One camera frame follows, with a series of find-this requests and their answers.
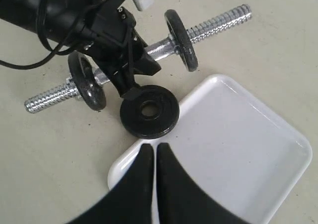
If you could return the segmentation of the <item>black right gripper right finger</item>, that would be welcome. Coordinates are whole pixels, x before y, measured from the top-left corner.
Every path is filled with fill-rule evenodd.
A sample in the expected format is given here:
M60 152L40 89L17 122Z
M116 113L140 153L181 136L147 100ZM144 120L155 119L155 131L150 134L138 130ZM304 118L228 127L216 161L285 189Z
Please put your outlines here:
M161 224L246 224L206 194L168 143L157 146L157 202Z

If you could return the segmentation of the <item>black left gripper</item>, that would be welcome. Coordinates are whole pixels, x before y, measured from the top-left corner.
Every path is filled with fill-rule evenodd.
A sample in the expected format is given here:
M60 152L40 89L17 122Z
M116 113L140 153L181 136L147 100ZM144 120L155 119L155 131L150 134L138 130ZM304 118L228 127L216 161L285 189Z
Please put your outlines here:
M154 75L160 65L146 52L148 45L136 32L136 20L127 9L109 8L106 0L85 1L96 6L86 20L95 41L90 56L121 98L135 100L142 90L134 75Z

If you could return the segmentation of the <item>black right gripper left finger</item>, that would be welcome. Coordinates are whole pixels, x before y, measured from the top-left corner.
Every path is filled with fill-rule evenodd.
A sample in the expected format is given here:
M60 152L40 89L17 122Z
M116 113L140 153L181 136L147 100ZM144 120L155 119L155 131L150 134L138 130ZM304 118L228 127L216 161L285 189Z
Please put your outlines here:
M120 181L71 224L150 224L154 185L154 150L141 145Z

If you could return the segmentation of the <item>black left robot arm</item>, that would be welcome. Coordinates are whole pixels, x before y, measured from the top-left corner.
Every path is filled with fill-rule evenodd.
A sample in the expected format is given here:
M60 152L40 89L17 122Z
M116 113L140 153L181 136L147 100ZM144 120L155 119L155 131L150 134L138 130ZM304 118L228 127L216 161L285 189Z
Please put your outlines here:
M118 90L129 99L139 92L135 75L154 75L161 67L145 50L135 31L134 16L125 0L0 0L0 17L37 34L49 51L43 60L29 65L1 61L15 70L30 70L54 56L74 51L93 59Z

